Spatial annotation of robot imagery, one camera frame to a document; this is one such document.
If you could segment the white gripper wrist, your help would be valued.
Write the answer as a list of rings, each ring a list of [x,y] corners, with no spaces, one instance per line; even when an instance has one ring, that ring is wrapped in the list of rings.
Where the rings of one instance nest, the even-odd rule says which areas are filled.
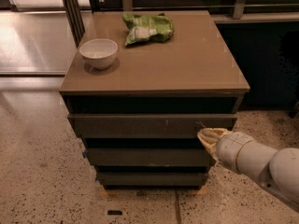
[[[203,128],[197,137],[221,165],[242,175],[260,175],[278,151],[258,143],[252,136],[224,128]]]

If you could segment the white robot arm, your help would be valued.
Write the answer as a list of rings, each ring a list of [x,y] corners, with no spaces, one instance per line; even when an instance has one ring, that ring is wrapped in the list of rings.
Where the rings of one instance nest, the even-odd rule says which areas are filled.
[[[299,211],[299,149],[275,149],[242,132],[204,128],[197,137],[219,164],[253,180],[291,209]]]

